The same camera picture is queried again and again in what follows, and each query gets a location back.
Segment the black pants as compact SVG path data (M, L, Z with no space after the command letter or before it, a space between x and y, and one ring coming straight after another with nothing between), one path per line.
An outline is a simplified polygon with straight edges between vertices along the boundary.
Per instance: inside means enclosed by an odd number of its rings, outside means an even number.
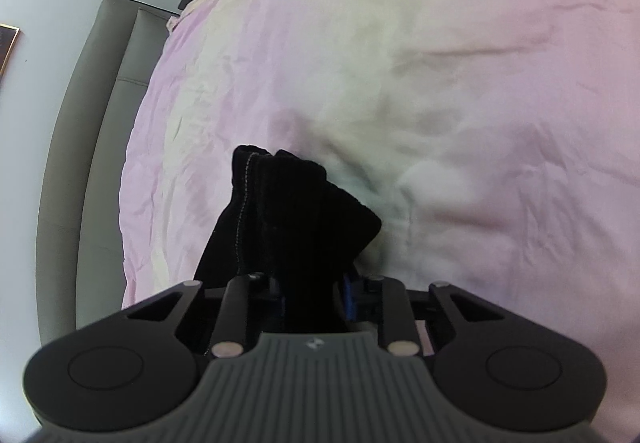
M195 271L208 288L262 273L282 293L288 329L341 331L345 283L382 221L329 181L326 169L287 151L240 145L231 160L232 193Z

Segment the grey upholstered headboard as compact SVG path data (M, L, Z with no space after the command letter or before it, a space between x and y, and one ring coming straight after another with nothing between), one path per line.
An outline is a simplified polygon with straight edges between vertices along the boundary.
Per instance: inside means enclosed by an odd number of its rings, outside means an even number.
M122 306L120 178L171 15L136 0L102 0L70 76L43 174L37 224L43 345Z

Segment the pink floral duvet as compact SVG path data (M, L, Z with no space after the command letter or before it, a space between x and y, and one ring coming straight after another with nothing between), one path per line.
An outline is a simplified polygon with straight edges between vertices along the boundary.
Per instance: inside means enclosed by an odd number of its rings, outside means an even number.
M192 276L233 148L314 160L364 258L639 350L639 0L194 0L120 187L125 303Z

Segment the framed wall painting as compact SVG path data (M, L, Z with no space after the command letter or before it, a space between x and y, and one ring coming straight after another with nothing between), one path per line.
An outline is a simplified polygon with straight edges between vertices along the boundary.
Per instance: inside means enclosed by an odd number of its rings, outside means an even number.
M20 36L21 29L12 25L0 24L0 77L6 71L11 52Z

